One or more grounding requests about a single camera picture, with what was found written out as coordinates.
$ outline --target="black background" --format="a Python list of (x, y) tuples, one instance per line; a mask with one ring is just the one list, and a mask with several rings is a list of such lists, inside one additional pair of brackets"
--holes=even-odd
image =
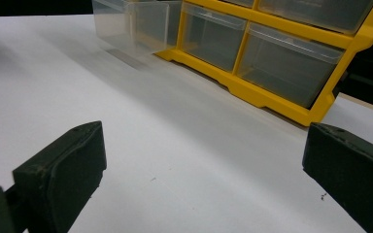
[[(0, 0), (0, 17), (92, 14), (91, 0)], [(347, 69), (341, 92), (373, 104), (373, 47), (359, 52)]]

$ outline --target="white surface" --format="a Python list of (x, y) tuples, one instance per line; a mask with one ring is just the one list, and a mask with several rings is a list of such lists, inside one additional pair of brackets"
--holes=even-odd
[[(93, 16), (0, 17), (0, 185), (103, 121), (108, 169), (70, 232), (363, 232), (303, 171), (307, 130), (187, 68), (99, 47)], [(324, 122), (373, 143), (373, 110)]]

